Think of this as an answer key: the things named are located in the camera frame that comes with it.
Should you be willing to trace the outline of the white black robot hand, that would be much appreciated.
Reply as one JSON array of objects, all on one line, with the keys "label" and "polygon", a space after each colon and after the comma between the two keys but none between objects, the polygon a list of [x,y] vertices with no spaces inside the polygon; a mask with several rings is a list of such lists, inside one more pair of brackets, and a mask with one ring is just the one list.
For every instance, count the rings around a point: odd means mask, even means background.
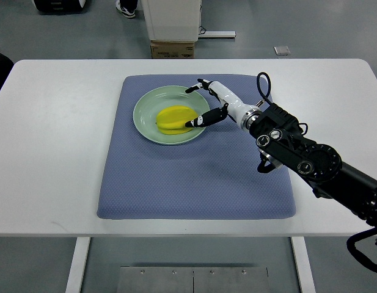
[{"label": "white black robot hand", "polygon": [[230,117],[243,130],[249,130],[253,121],[260,115],[258,106],[243,103],[230,89],[218,81],[198,79],[198,83],[186,90],[191,93],[198,89],[205,89],[220,102],[221,106],[209,110],[197,118],[187,121],[187,128],[204,128]]}]

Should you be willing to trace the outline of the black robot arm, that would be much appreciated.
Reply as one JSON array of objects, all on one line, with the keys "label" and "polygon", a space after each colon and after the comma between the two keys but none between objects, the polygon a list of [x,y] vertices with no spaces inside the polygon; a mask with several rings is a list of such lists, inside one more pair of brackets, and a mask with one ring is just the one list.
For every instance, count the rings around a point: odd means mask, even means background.
[{"label": "black robot arm", "polygon": [[318,198],[333,199],[366,221],[371,229],[351,236],[346,247],[356,261],[377,273],[377,264],[356,248],[356,243],[376,236],[377,246],[377,180],[343,162],[336,150],[305,138],[308,126],[260,93],[268,108],[247,123],[256,140],[261,163],[257,170],[269,173],[275,162],[294,171]]}]

